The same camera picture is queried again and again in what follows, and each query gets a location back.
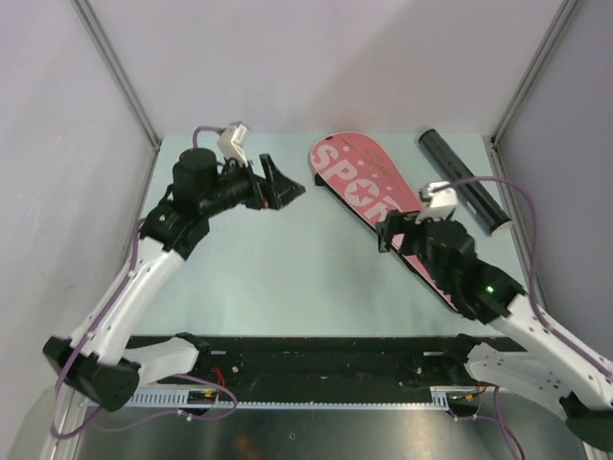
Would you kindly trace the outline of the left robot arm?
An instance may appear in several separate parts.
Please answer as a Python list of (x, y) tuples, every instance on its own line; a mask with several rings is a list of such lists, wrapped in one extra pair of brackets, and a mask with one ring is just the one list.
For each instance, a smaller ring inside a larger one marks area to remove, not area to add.
[(210, 149), (183, 151), (172, 182), (132, 238), (132, 251), (109, 291), (67, 338), (50, 337), (43, 354), (58, 382), (108, 412), (128, 403), (141, 385), (182, 375), (199, 383), (210, 376), (211, 347), (190, 333), (153, 345), (127, 344), (162, 285), (208, 235), (213, 217), (243, 205), (281, 210), (305, 187), (279, 171), (268, 154), (263, 173), (227, 157), (218, 162)]

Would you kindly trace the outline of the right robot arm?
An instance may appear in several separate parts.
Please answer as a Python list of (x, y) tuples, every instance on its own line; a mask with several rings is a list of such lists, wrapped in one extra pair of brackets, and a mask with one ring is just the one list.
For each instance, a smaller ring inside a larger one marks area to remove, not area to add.
[(513, 340), (533, 357), (503, 357), (483, 342), (442, 360), (453, 384), (470, 378), (502, 386), (558, 416), (582, 442), (612, 449), (612, 362), (562, 327), (502, 269), (478, 258), (474, 239), (456, 220), (420, 220), (391, 211), (375, 231), (388, 252), (415, 256), (458, 312)]

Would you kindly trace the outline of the pink racket bag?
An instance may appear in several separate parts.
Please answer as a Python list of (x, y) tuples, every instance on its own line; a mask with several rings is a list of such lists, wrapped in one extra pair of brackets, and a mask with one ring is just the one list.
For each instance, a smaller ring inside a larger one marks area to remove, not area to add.
[(373, 137), (340, 131), (318, 141), (309, 153), (316, 186), (323, 187), (373, 234), (390, 211), (420, 212), (419, 193), (392, 156)]

